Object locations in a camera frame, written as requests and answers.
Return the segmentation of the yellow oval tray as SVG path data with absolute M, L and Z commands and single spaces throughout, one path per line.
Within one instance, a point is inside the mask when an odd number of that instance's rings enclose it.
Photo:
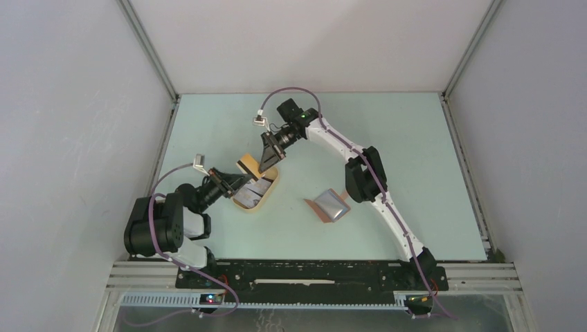
M 245 212 L 254 213 L 259 210 L 277 187 L 280 172 L 272 167 L 258 181 L 248 182 L 232 198 L 232 202 Z

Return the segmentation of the tan credit card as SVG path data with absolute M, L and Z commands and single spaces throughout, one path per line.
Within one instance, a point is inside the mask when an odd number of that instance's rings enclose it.
M 259 171 L 260 164 L 250 154 L 244 154 L 237 162 L 238 169 L 243 174 L 248 174 L 254 181 L 262 178 L 262 172 Z

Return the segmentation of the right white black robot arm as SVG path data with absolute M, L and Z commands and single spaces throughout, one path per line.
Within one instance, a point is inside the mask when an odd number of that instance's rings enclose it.
M 345 163 L 345 191 L 350 198 L 357 203 L 371 204 L 394 234 L 405 285 L 420 289 L 427 284 L 437 261 L 394 204 L 379 151 L 352 142 L 335 130 L 320 111 L 313 108 L 304 111 L 291 98 L 280 104 L 277 112 L 285 124 L 275 133 L 268 131 L 261 135 L 263 152 L 257 171 L 263 174 L 284 160 L 285 149 L 302 139 L 333 151 Z

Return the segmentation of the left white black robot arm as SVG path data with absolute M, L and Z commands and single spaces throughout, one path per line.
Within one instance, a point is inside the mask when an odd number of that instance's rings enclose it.
M 232 198 L 250 174 L 230 174 L 211 168 L 201 185 L 184 183 L 165 195 L 135 200 L 123 233 L 126 251 L 138 258 L 162 258 L 192 271 L 192 279 L 202 288 L 214 286 L 219 270 L 211 249 L 199 245 L 212 230 L 206 210 L 220 198 Z

